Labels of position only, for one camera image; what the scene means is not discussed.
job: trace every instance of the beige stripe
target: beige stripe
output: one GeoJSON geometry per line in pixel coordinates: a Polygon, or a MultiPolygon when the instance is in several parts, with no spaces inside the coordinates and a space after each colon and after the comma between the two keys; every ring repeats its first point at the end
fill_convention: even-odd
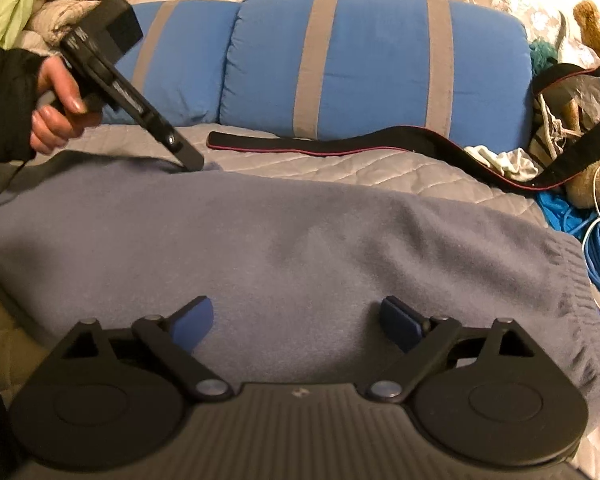
{"type": "Polygon", "coordinates": [[[142,92],[142,89],[144,88],[144,80],[149,72],[149,65],[151,65],[155,47],[158,45],[164,25],[166,25],[173,9],[175,9],[177,5],[177,1],[164,2],[158,9],[158,12],[155,13],[151,27],[149,27],[149,30],[144,37],[140,52],[138,53],[136,68],[134,69],[134,74],[131,78],[131,84],[135,86],[139,92],[142,92]]]}
{"type": "Polygon", "coordinates": [[[429,98],[425,127],[447,137],[454,103],[454,34],[447,0],[427,0],[429,98]]]}
{"type": "Polygon", "coordinates": [[[294,136],[296,137],[316,140],[318,138],[318,114],[324,65],[327,61],[337,4],[338,0],[314,0],[309,14],[296,85],[294,104],[294,136]]]}

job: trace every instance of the finger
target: finger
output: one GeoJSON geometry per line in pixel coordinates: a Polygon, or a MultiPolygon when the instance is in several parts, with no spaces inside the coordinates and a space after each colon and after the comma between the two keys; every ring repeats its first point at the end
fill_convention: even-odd
{"type": "Polygon", "coordinates": [[[46,127],[56,137],[62,139],[74,139],[78,134],[74,131],[73,125],[64,115],[51,106],[43,106],[38,110],[40,116],[44,119],[46,127]]]}
{"type": "Polygon", "coordinates": [[[51,155],[51,153],[53,153],[53,150],[42,142],[34,132],[31,132],[29,143],[38,153],[42,153],[43,155],[51,155]]]}
{"type": "Polygon", "coordinates": [[[38,75],[38,92],[42,94],[49,89],[53,89],[69,112],[86,113],[87,107],[80,97],[78,83],[58,56],[45,59],[38,75]]]}
{"type": "Polygon", "coordinates": [[[45,120],[40,114],[35,111],[31,117],[31,130],[35,136],[51,151],[56,148],[62,148],[66,145],[66,141],[53,134],[53,132],[46,125],[45,120]]]}
{"type": "Polygon", "coordinates": [[[94,128],[102,122],[101,112],[88,112],[86,114],[68,114],[69,122],[74,126],[75,130],[94,128]]]}

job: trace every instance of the beige quilted mattress cover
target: beige quilted mattress cover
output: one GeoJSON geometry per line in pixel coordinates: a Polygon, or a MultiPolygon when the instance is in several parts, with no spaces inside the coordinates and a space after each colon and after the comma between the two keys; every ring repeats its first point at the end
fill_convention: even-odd
{"type": "MultiPolygon", "coordinates": [[[[533,200],[491,189],[458,168],[417,153],[374,150],[318,158],[300,153],[213,152],[205,145],[206,136],[211,130],[258,136],[269,134],[218,124],[180,128],[181,133],[205,153],[207,161],[218,163],[226,171],[273,178],[378,186],[422,196],[473,202],[536,225],[547,226],[533,200]]],[[[161,145],[138,126],[101,126],[89,131],[82,139],[72,141],[67,149],[109,155],[171,158],[161,145]]],[[[47,159],[40,156],[32,164],[41,164],[47,159]]],[[[594,290],[594,295],[600,306],[600,294],[594,290]]],[[[7,405],[46,354],[47,350],[27,335],[0,304],[0,392],[7,405]]],[[[582,440],[575,462],[593,479],[600,480],[600,427],[582,440]]]]}

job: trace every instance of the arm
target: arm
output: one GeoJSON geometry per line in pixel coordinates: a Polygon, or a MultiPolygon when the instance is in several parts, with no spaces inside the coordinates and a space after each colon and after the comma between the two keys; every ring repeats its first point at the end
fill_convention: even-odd
{"type": "Polygon", "coordinates": [[[45,58],[27,50],[0,48],[0,162],[30,160],[31,115],[38,73],[45,58]]]}

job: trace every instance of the blue pillow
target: blue pillow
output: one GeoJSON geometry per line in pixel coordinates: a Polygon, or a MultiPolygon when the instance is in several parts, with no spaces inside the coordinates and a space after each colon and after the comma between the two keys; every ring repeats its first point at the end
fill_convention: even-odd
{"type": "MultiPolygon", "coordinates": [[[[116,65],[132,80],[138,55],[163,2],[134,5],[144,39],[116,65]]],[[[217,123],[224,62],[240,4],[177,2],[164,23],[138,90],[174,126],[217,123]]],[[[123,110],[103,111],[105,124],[133,124],[123,110]]]]}
{"type": "MultiPolygon", "coordinates": [[[[313,4],[244,1],[227,53],[222,124],[296,135],[296,91],[313,4]]],[[[526,147],[532,97],[523,25],[496,10],[449,5],[449,139],[497,153],[526,147]]],[[[317,91],[317,138],[344,139],[396,124],[426,126],[429,81],[427,0],[337,0],[317,91]]]]}

